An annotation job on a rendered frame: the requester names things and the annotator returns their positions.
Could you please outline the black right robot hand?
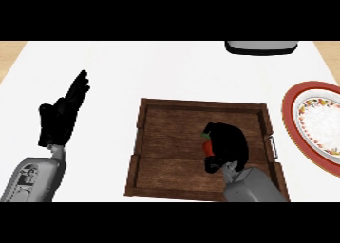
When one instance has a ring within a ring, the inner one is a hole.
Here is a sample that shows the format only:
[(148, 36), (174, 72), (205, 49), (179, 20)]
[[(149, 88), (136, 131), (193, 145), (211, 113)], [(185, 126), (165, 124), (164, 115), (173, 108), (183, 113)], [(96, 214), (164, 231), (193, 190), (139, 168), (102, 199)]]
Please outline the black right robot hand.
[(242, 131), (236, 126), (210, 122), (204, 132), (213, 141), (213, 156), (205, 157), (205, 172), (214, 173), (226, 162), (238, 162), (236, 171), (244, 169), (248, 161), (248, 146)]

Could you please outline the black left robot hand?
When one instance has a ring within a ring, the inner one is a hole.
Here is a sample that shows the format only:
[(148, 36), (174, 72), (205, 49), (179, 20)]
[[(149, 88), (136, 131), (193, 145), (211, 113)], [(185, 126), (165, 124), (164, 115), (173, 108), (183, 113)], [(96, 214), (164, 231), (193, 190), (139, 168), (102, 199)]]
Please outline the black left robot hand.
[(64, 97), (55, 104), (40, 105), (42, 133), (39, 146), (65, 145), (71, 139), (77, 112), (90, 89), (87, 72), (80, 71)]

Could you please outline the brown wooden tray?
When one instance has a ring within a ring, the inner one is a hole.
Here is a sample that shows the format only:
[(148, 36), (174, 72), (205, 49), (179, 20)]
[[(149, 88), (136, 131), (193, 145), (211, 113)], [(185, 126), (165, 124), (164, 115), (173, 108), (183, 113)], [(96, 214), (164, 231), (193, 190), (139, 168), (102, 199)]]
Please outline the brown wooden tray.
[(205, 172), (201, 133), (211, 122), (235, 125), (247, 139), (247, 165), (264, 171), (288, 192), (275, 161), (267, 106), (261, 103), (211, 103), (142, 99), (137, 135), (127, 170), (127, 196), (220, 201), (223, 176)]

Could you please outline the white floral plate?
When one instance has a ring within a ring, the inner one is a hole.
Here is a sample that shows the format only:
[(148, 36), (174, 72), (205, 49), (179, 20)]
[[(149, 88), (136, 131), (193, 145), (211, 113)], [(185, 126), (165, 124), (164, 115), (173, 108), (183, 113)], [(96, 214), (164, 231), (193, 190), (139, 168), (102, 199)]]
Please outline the white floral plate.
[(309, 89), (295, 98), (294, 122), (316, 153), (340, 165), (340, 93)]

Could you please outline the red round placemat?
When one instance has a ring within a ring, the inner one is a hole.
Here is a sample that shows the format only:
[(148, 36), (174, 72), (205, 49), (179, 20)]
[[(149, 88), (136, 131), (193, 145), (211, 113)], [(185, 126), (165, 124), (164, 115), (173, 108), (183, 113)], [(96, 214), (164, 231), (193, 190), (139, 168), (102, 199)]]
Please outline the red round placemat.
[(310, 144), (304, 141), (304, 137), (300, 134), (295, 125), (295, 100), (300, 94), (314, 89), (331, 91), (334, 94), (340, 95), (340, 86), (325, 83), (325, 82), (303, 82), (295, 84), (282, 99), (282, 121), (286, 128), (288, 135), (294, 144), (297, 145), (297, 149), (303, 153), (303, 155), (312, 160), (312, 162), (332, 175), (340, 177), (340, 164), (334, 163), (325, 156), (316, 151), (316, 149), (310, 146)]

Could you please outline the grey and black appliance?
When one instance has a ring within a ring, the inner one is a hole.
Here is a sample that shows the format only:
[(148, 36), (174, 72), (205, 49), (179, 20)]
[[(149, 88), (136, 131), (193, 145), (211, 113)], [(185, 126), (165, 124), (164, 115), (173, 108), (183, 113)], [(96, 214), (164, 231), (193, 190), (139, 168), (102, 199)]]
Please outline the grey and black appliance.
[(270, 56), (291, 54), (297, 41), (226, 41), (226, 50), (232, 54)]

